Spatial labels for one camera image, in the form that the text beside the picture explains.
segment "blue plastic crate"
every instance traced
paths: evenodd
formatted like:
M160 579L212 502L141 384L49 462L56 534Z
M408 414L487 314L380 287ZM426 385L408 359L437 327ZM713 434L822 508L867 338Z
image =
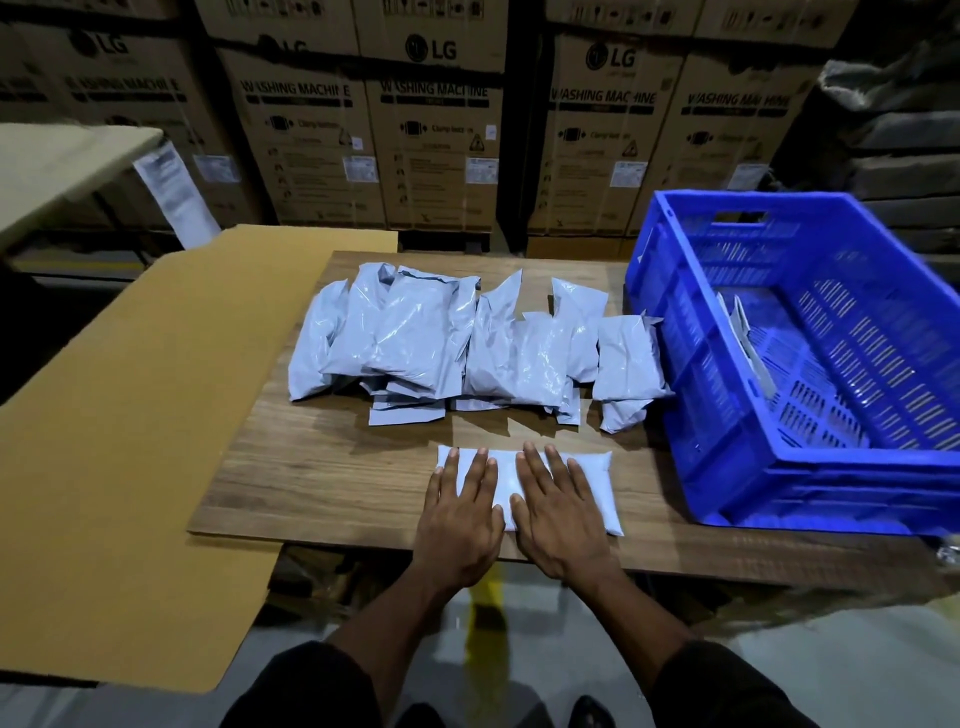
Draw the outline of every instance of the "blue plastic crate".
M658 192L627 269L700 522L960 532L960 298L846 194ZM740 296L767 400L723 317Z

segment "concrete floor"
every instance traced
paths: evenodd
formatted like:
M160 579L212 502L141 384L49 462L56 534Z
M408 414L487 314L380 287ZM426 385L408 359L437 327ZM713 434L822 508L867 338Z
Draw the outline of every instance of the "concrete floor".
M636 683L584 604L528 565L498 568L492 586L457 595L424 639L400 710L425 701L450 726L563 728L574 701L588 693L617 725L652 726ZM506 625L484 608L491 604L502 605ZM221 685L206 695L0 686L0 725L216 726L271 656L328 629L302 623L251 630ZM960 633L930 609L843 612L741 636L731 647L824 728L952 728L960 716Z

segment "printed label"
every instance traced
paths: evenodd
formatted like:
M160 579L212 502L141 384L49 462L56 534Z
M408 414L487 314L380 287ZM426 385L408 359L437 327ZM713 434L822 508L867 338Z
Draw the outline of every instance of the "printed label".
M220 234L197 185L169 141L133 163L154 196L180 244L187 250L206 245Z
M233 157L228 155L194 155L193 160L200 170L200 176L207 182L224 184L240 183L240 170Z
M380 182L374 157L344 157L344 172L347 182Z
M499 159L467 157L467 184L496 184Z
M640 187L647 173L645 161L619 161L613 166L610 175L611 187Z
M760 180L767 173L769 167L766 164L737 164L733 171L733 176L727 183L727 189L737 192L749 192L756 189Z

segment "wooden table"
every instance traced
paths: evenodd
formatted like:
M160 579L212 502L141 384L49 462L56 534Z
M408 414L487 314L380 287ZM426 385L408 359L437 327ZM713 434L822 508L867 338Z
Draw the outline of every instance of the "wooden table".
M335 253L318 289L352 279L360 263L386 260L451 276L479 275L491 290L519 268L516 312L548 310L551 277L604 289L607 315L621 312L623 263L520 260L473 255ZM688 522L669 450L643 427L599 430L599 403L585 400L584 425L525 409L448 412L425 425L369 427L369 400L287 399L286 346L189 523L196 533L338 546L410 548L437 445L519 449L553 443L570 452L612 450L611 476L627 569L891 594L937 594L943 583L918 539L716 528ZM512 535L505 559L521 559Z

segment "hand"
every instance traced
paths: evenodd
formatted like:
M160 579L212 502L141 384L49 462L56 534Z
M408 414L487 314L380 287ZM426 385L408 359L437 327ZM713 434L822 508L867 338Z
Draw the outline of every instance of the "hand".
M533 443L524 443L523 452L516 454L516 474L526 498L510 498L520 550L547 576L562 579L575 591L611 569L622 573L583 469L572 457L568 469L552 445L544 451L550 470Z
M483 578L503 541L503 509L492 507L496 460L480 448L457 496L459 463L460 450L454 448L430 475L411 565L447 599Z

